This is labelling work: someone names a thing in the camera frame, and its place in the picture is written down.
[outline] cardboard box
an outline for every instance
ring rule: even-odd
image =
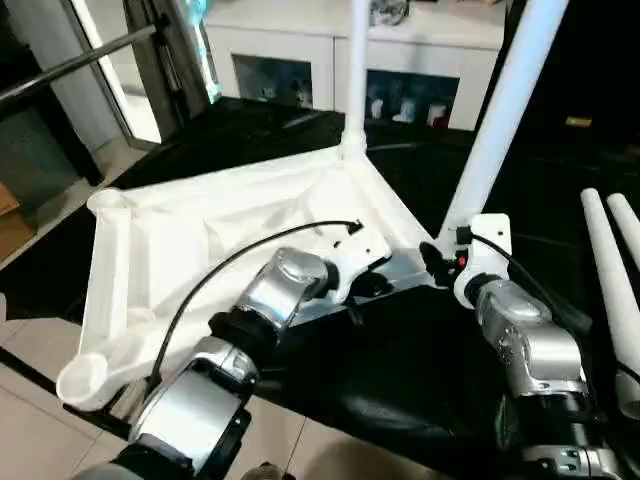
[[[0,261],[24,245],[33,231],[20,214],[18,201],[0,183]]]

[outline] black table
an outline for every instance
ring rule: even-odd
[[[333,112],[223,99],[114,186],[133,188],[336,145],[343,121]],[[386,123],[366,129],[372,163],[437,234],[473,135]],[[603,195],[620,190],[640,208],[639,184],[638,167],[606,149],[519,139],[486,208],[509,214],[516,258],[597,319],[605,332],[603,351],[606,325],[579,193],[589,186]],[[92,214],[80,209],[0,272],[9,318],[81,322],[94,228]],[[426,287],[376,300],[361,312],[362,327],[336,314],[291,329],[258,394],[448,474],[475,477],[479,465],[489,471],[505,386],[473,314],[450,293]]]

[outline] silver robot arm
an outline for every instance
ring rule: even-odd
[[[458,301],[473,308],[505,368],[519,422],[521,460],[551,478],[622,478],[613,452],[594,432],[580,349],[553,321],[549,306],[509,280],[506,215],[478,215],[465,232],[464,265],[455,273]]]
[[[211,336],[153,391],[129,446],[76,480],[224,478],[251,420],[244,407],[260,368],[300,306],[314,298],[344,301],[351,283],[390,253],[380,234],[364,228],[328,260],[278,249],[231,310],[213,316]]]

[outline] white pole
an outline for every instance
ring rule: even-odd
[[[369,31],[371,0],[353,0],[351,3],[351,52],[349,58],[349,103],[341,150],[343,158],[366,149],[364,109],[367,95],[367,33]]]
[[[588,188],[580,194],[596,261],[602,298],[607,312],[616,358],[640,372],[640,310],[627,271],[611,231],[598,192]],[[640,419],[640,385],[626,373],[616,375],[618,405],[622,413]]]
[[[455,254],[455,229],[482,212],[569,0],[529,0],[478,136],[449,205],[437,245]]]
[[[636,266],[640,269],[640,220],[633,213],[631,205],[621,193],[610,195],[607,198],[607,203],[618,227],[620,227],[624,241],[629,247],[633,261],[636,262]]]

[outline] cabinet door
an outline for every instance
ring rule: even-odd
[[[497,52],[423,44],[369,41],[368,118],[473,130]],[[336,85],[349,81],[349,42],[335,41]],[[347,88],[336,89],[336,110]]]
[[[208,27],[228,97],[333,110],[333,38]]]

